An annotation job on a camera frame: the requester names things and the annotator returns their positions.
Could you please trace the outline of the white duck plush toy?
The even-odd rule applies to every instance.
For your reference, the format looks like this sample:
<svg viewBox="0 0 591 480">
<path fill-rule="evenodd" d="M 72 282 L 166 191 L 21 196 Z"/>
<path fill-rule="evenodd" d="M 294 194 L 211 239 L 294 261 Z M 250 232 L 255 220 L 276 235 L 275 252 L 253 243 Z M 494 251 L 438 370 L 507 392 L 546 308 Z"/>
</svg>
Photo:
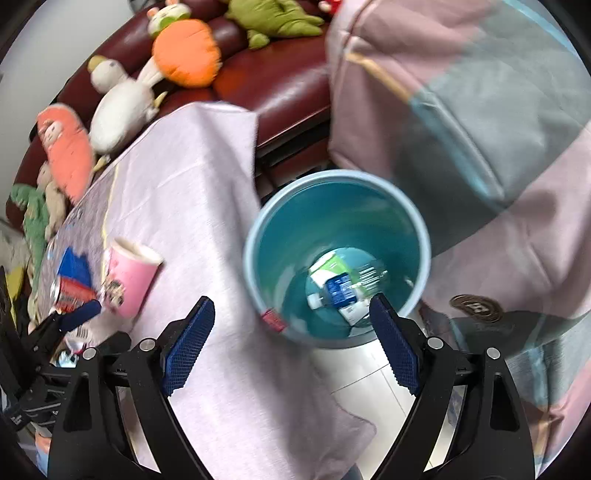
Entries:
<svg viewBox="0 0 591 480">
<path fill-rule="evenodd" d="M 87 64 L 90 82 L 103 95 L 90 122 L 89 141 L 98 160 L 97 172 L 122 150 L 159 112 L 166 92 L 154 95 L 152 87 L 163 79 L 153 58 L 137 78 L 120 62 L 95 55 Z"/>
</svg>

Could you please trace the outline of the light blue trash bin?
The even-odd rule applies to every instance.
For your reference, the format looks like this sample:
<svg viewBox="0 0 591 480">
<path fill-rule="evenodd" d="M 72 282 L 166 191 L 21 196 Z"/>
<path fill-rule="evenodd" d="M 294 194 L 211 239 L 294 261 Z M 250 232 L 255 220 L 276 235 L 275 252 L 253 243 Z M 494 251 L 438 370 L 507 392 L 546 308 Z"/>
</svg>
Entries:
<svg viewBox="0 0 591 480">
<path fill-rule="evenodd" d="M 315 173 L 273 196 L 245 242 L 243 272 L 260 319 L 321 349 L 375 340 L 370 299 L 413 312 L 431 266 L 427 226 L 392 183 L 352 170 Z"/>
</svg>

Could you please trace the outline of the green white milk carton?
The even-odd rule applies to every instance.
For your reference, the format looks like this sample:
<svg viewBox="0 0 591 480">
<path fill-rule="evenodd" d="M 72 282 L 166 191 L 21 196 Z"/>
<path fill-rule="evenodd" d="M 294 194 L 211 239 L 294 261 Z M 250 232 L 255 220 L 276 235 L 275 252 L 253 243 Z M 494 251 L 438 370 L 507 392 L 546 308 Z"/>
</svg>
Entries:
<svg viewBox="0 0 591 480">
<path fill-rule="evenodd" d="M 326 252 L 308 268 L 308 306 L 312 311 L 335 311 L 349 327 L 368 327 L 370 300 L 384 290 L 388 278 L 384 264 L 360 249 Z"/>
</svg>

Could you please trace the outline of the brown bear red shirt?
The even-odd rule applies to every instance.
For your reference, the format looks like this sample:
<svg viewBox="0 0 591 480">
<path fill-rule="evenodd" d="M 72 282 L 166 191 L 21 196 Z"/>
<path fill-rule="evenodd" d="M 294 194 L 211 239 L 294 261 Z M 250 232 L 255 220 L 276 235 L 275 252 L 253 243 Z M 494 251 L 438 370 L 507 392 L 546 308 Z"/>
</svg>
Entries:
<svg viewBox="0 0 591 480">
<path fill-rule="evenodd" d="M 321 0 L 318 2 L 318 8 L 323 12 L 334 16 L 342 5 L 342 0 Z"/>
</svg>

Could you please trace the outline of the pink carrot plush toy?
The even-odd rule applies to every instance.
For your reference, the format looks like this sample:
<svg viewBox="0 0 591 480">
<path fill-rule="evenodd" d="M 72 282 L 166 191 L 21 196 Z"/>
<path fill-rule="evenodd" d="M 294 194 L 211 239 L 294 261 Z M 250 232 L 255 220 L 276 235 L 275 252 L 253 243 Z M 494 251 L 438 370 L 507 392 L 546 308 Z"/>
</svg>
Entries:
<svg viewBox="0 0 591 480">
<path fill-rule="evenodd" d="M 78 115 L 69 106 L 56 103 L 37 116 L 38 136 L 50 172 L 60 191 L 76 205 L 89 188 L 95 154 Z"/>
</svg>

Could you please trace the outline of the red snack can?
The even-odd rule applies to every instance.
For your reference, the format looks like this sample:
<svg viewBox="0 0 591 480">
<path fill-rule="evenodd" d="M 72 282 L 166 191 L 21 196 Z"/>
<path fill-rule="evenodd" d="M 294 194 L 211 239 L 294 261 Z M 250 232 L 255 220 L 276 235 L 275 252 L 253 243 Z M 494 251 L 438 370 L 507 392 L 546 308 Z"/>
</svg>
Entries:
<svg viewBox="0 0 591 480">
<path fill-rule="evenodd" d="M 96 300 L 95 291 L 74 279 L 58 276 L 50 289 L 53 308 L 60 313 L 70 313 L 83 304 Z"/>
</svg>

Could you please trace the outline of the pink grey patchwork blanket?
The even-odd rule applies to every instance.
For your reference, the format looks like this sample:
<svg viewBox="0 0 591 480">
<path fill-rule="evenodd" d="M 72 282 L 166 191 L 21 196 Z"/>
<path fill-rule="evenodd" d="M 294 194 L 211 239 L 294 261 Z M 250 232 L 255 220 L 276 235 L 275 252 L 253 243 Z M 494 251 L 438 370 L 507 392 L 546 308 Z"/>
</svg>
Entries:
<svg viewBox="0 0 591 480">
<path fill-rule="evenodd" d="M 545 471 L 590 405 L 589 72 L 537 1 L 346 1 L 327 53 L 332 159 L 420 210 L 420 318 L 506 356 Z"/>
</svg>

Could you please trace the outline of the blue plastic tray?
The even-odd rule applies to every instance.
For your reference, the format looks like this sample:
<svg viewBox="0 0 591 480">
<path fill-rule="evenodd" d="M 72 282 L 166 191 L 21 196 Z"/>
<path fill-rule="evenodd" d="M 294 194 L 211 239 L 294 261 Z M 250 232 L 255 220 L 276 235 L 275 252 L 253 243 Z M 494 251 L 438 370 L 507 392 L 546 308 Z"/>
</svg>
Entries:
<svg viewBox="0 0 591 480">
<path fill-rule="evenodd" d="M 76 255 L 72 247 L 64 251 L 57 274 L 75 280 L 86 287 L 92 286 L 92 276 L 86 256 Z"/>
</svg>

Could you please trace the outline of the green dinosaur plush toy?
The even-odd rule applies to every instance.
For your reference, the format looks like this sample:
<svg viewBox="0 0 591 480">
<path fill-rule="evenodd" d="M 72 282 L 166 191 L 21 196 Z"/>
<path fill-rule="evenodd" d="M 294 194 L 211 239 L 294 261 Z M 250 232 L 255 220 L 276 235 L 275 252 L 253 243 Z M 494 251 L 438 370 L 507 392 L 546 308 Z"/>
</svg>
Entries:
<svg viewBox="0 0 591 480">
<path fill-rule="evenodd" d="M 13 185 L 10 200 L 24 212 L 22 229 L 31 255 L 31 299 L 35 302 L 41 265 L 47 247 L 45 229 L 49 224 L 49 212 L 44 194 L 30 185 Z"/>
</svg>

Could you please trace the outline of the green crocodile plush toy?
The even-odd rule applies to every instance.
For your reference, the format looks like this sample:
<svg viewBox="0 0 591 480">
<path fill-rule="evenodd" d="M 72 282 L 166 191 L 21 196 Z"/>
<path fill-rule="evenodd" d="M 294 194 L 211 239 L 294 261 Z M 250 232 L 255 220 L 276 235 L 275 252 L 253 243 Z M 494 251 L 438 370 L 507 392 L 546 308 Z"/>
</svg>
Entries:
<svg viewBox="0 0 591 480">
<path fill-rule="evenodd" d="M 252 50 L 266 47 L 272 38 L 321 36 L 324 25 L 291 0 L 230 0 L 225 17 L 246 31 Z"/>
</svg>

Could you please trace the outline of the pink paper cup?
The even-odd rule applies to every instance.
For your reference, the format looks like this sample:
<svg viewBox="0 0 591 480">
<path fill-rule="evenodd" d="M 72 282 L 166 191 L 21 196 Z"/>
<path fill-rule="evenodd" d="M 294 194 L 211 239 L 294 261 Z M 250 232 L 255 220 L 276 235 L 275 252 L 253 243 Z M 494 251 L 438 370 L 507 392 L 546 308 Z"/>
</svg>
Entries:
<svg viewBox="0 0 591 480">
<path fill-rule="evenodd" d="M 135 318 L 163 257 L 142 244 L 114 238 L 107 254 L 106 276 L 102 285 L 103 303 L 123 319 Z"/>
</svg>

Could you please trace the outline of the orange carrot plush toy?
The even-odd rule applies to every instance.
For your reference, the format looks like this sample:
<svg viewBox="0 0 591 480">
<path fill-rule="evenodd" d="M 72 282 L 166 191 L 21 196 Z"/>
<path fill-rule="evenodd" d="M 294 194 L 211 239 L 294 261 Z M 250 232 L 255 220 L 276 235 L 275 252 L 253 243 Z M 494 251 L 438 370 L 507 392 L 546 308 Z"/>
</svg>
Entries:
<svg viewBox="0 0 591 480">
<path fill-rule="evenodd" d="M 152 7 L 146 16 L 153 43 L 151 57 L 137 79 L 150 87 L 162 80 L 184 88 L 211 85 L 221 67 L 221 50 L 211 27 L 192 18 L 191 9 L 179 1 Z"/>
</svg>

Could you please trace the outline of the beige bear plush toy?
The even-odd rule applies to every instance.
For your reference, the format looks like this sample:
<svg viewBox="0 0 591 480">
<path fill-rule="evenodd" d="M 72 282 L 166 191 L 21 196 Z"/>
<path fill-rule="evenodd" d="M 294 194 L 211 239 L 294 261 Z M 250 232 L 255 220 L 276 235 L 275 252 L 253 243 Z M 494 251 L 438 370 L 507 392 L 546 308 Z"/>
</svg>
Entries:
<svg viewBox="0 0 591 480">
<path fill-rule="evenodd" d="M 37 189 L 44 195 L 49 220 L 45 228 L 45 239 L 49 242 L 66 218 L 66 197 L 54 181 L 48 162 L 44 162 L 37 176 Z"/>
</svg>

